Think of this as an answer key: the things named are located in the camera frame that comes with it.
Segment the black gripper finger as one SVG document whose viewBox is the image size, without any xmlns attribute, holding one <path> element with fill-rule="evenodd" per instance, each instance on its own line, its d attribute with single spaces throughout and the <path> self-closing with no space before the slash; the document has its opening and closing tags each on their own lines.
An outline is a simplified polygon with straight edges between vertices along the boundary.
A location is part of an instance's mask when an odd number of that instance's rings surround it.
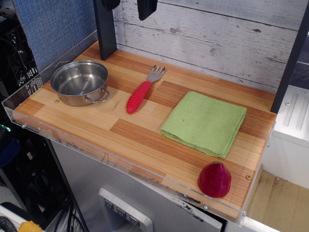
<svg viewBox="0 0 309 232">
<path fill-rule="evenodd" d="M 120 0 L 101 0 L 101 2 L 107 11 L 115 9 L 120 4 Z"/>
<path fill-rule="evenodd" d="M 158 0 L 137 0 L 139 20 L 145 20 L 157 9 Z"/>
</svg>

